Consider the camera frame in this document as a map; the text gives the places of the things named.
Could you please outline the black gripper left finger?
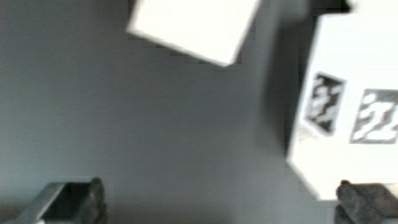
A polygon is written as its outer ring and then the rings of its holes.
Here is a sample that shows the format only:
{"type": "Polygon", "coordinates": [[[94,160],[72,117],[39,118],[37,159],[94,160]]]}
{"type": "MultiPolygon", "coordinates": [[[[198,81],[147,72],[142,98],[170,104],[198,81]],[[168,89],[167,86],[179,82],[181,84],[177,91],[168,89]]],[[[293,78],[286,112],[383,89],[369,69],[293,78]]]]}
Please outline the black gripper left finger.
{"type": "Polygon", "coordinates": [[[87,182],[51,182],[24,208],[15,224],[106,224],[104,186],[87,182]]]}

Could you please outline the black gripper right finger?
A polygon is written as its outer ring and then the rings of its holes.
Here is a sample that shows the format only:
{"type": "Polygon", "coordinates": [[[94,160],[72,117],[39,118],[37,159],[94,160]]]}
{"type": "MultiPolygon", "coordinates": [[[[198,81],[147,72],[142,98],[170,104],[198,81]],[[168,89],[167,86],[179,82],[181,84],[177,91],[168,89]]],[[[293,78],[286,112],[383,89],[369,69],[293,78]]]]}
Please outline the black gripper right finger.
{"type": "Polygon", "coordinates": [[[398,224],[398,197],[378,183],[341,181],[334,224],[398,224]]]}

